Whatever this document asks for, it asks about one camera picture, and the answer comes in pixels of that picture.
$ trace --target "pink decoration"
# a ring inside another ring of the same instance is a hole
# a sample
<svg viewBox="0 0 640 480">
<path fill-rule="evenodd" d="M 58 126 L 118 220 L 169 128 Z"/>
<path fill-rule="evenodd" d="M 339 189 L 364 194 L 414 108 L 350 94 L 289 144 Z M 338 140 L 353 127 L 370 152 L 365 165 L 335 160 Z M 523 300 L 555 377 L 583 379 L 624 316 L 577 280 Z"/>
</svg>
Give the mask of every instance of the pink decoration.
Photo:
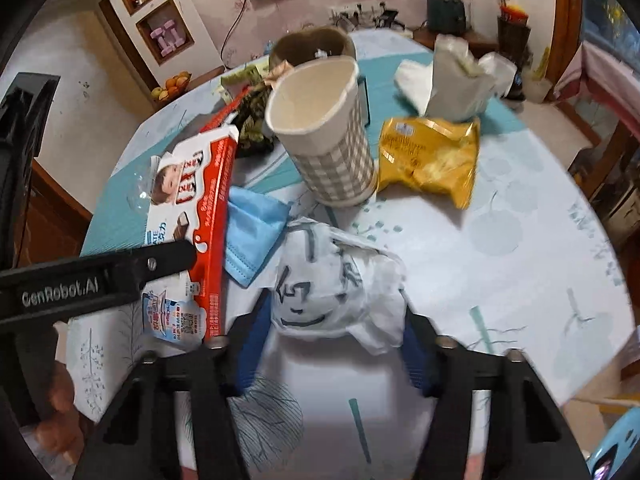
<svg viewBox="0 0 640 480">
<path fill-rule="evenodd" d="M 164 29 L 162 29 L 162 27 L 158 27 L 155 30 L 153 30 L 150 36 L 152 40 L 156 40 L 158 42 L 158 46 L 160 47 L 160 55 L 162 57 L 168 56 L 175 50 L 175 46 L 173 43 L 166 42 L 166 38 L 164 36 Z"/>
<path fill-rule="evenodd" d="M 184 45 L 184 38 L 182 38 L 180 34 L 178 34 L 178 31 L 175 28 L 174 20 L 169 20 L 168 22 L 166 22 L 164 24 L 164 30 L 167 32 L 170 32 L 171 35 L 174 37 L 174 40 L 172 43 L 175 45 L 176 48 Z"/>
</svg>

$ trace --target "crumpled white paper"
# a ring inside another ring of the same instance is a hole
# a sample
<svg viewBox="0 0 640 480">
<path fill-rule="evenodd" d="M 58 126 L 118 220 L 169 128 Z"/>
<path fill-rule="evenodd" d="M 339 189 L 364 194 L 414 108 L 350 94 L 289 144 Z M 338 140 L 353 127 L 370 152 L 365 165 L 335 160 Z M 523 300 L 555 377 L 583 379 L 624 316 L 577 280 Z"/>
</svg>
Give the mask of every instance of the crumpled white paper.
<svg viewBox="0 0 640 480">
<path fill-rule="evenodd" d="M 484 112 L 489 99 L 509 93 L 516 66 L 491 52 L 480 61 L 462 38 L 439 35 L 433 63 L 400 63 L 394 80 L 420 115 L 463 122 Z"/>
<path fill-rule="evenodd" d="M 281 334 L 351 334 L 373 355 L 402 344 L 406 269 L 398 256 L 308 218 L 289 223 L 281 251 L 271 309 Z"/>
</svg>

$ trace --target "kitkat box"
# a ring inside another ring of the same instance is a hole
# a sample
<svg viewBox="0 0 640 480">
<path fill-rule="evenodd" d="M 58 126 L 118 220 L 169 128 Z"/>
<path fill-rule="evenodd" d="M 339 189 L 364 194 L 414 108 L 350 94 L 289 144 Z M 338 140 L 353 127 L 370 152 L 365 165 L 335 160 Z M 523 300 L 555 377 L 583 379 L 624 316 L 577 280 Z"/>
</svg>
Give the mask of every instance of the kitkat box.
<svg viewBox="0 0 640 480">
<path fill-rule="evenodd" d="M 145 330 L 181 346 L 224 332 L 220 287 L 226 205 L 238 145 L 235 126 L 222 126 L 152 157 L 151 206 L 145 244 L 186 238 L 196 264 L 149 283 L 143 291 Z"/>
</svg>

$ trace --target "blue gripper pad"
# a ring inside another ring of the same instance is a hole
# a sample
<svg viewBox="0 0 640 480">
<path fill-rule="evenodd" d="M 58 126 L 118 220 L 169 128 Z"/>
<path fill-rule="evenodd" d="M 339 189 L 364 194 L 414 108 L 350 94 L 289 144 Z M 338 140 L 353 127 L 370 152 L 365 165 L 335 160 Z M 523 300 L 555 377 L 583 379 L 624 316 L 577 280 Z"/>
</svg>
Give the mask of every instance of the blue gripper pad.
<svg viewBox="0 0 640 480">
<path fill-rule="evenodd" d="M 435 338 L 436 331 L 429 319 L 414 314 L 407 307 L 400 354 L 411 384 L 425 397 L 437 397 L 440 393 Z"/>
<path fill-rule="evenodd" d="M 254 383 L 255 371 L 258 368 L 258 364 L 260 364 L 262 349 L 264 348 L 271 328 L 271 294 L 269 291 L 263 292 L 260 295 L 254 310 L 246 316 L 255 316 L 255 318 L 244 340 L 244 344 L 238 352 L 238 359 L 236 361 L 235 384 L 236 390 L 240 395 Z M 245 318 L 245 316 L 239 317 L 236 322 L 234 322 L 234 328 L 242 318 Z"/>
</svg>

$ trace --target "screw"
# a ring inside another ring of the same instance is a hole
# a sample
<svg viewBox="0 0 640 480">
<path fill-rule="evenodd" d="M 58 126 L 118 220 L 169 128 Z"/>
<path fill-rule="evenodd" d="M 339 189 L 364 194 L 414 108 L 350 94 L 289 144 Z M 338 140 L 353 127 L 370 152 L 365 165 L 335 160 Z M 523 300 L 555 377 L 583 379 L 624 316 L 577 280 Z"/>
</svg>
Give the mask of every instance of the screw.
<svg viewBox="0 0 640 480">
<path fill-rule="evenodd" d="M 211 339 L 205 341 L 207 348 L 224 348 L 229 344 L 229 339 L 226 335 L 213 336 Z"/>
<path fill-rule="evenodd" d="M 507 355 L 507 359 L 514 363 L 521 363 L 526 361 L 524 354 L 517 348 L 512 348 L 511 350 L 507 350 L 506 355 Z"/>
<path fill-rule="evenodd" d="M 448 335 L 439 335 L 436 338 L 436 345 L 442 348 L 455 348 L 458 346 L 458 342 Z"/>
<path fill-rule="evenodd" d="M 152 365 L 156 362 L 156 354 L 154 354 L 153 352 L 145 354 L 145 356 L 142 358 L 142 362 L 145 365 Z"/>
</svg>

